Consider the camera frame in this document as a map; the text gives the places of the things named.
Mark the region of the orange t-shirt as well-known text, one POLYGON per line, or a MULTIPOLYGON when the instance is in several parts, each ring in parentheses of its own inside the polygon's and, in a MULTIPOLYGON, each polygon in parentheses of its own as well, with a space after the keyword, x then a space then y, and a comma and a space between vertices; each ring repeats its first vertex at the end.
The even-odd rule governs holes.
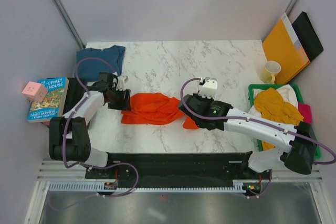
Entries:
POLYGON ((130 98, 130 111, 122 111, 122 124, 167 125, 185 114, 178 108, 180 100, 162 93, 137 93, 130 98))

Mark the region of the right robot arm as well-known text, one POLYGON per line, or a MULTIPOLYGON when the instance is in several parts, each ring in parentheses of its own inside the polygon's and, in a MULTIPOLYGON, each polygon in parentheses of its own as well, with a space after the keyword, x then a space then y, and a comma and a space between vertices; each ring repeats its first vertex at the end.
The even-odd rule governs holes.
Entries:
POLYGON ((231 104, 202 98, 196 93, 186 95, 178 108, 199 128, 240 133, 274 146, 249 154, 248 161, 240 166, 245 178, 251 179, 258 173, 280 167, 298 174, 311 174, 317 145, 313 129, 306 122, 292 125, 257 118, 231 104))

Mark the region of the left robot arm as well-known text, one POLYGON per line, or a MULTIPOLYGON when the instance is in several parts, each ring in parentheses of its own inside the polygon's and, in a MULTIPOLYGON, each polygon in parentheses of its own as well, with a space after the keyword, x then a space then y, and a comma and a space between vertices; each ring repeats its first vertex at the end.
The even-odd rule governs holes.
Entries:
POLYGON ((125 87, 128 77, 101 72, 90 86, 80 79, 77 81, 84 89, 82 98, 67 113, 50 120, 49 156, 62 161, 66 168, 76 165, 97 167, 99 175, 111 178, 115 165, 108 161, 108 153, 91 146, 88 125, 106 104, 113 110, 131 110, 131 90, 125 87))

